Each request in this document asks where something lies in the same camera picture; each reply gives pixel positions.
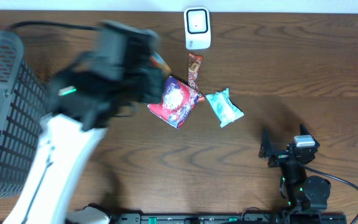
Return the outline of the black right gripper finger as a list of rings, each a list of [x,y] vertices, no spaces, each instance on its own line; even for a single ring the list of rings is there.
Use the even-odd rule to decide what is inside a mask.
[[[272,142],[270,140],[269,132],[266,128],[264,128],[262,130],[260,152],[270,152],[271,150],[272,150]]]
[[[310,135],[310,132],[307,130],[307,128],[304,124],[300,124],[300,134],[302,136]]]

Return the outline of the red purple snack bag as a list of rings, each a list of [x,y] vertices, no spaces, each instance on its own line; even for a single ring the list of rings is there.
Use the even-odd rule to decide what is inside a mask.
[[[154,115],[179,129],[197,104],[198,92],[169,76],[164,84],[161,102],[148,104],[147,107]]]

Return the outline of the red chocolate bar wrapper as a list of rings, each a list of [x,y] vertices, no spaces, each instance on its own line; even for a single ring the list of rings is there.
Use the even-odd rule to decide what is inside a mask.
[[[204,95],[200,92],[199,86],[197,84],[198,72],[203,61],[203,57],[200,55],[195,55],[189,53],[189,62],[188,62],[188,84],[189,86],[198,92],[198,101],[202,102],[205,100]]]

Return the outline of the mint green snack packet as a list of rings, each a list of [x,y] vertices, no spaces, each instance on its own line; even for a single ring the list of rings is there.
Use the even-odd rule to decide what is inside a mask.
[[[230,100],[229,88],[205,97],[220,120],[221,128],[244,116],[244,113]]]

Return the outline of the small orange juice carton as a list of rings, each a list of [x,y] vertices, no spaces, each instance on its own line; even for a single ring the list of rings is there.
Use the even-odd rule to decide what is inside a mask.
[[[167,63],[164,61],[164,59],[157,52],[154,52],[150,56],[150,59],[152,61],[152,65],[154,67],[161,69],[162,73],[166,77],[168,77],[172,73],[171,68],[167,65]]]

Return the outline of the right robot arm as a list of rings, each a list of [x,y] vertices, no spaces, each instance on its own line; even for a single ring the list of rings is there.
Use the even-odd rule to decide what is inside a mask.
[[[262,131],[259,157],[268,159],[268,167],[279,167],[280,194],[288,200],[272,219],[275,223],[322,223],[322,211],[328,208],[331,183],[317,175],[308,176],[305,165],[315,159],[320,144],[300,125],[300,134],[285,150],[276,150],[266,129]]]

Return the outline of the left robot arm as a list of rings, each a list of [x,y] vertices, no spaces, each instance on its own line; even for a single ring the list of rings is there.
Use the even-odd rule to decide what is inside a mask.
[[[83,169],[111,118],[136,103],[158,103],[164,74],[152,61],[159,37],[104,21],[94,50],[83,52],[48,83],[37,153],[6,223],[64,223]]]

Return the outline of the white barcode scanner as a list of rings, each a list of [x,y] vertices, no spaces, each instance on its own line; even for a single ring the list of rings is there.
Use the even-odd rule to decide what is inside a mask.
[[[185,45],[188,50],[207,49],[211,45],[211,21],[205,7],[189,7],[183,13]]]

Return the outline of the grey plastic mesh basket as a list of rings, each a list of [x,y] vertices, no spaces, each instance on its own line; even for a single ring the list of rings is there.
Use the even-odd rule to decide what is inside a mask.
[[[22,191],[34,160],[47,91],[24,59],[20,38],[0,31],[0,198]]]

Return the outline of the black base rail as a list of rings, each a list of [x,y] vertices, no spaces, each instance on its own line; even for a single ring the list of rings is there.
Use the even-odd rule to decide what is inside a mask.
[[[295,215],[289,219],[262,212],[245,215],[141,215],[123,213],[113,215],[110,224],[284,224],[284,223],[321,223],[345,224],[344,215]]]

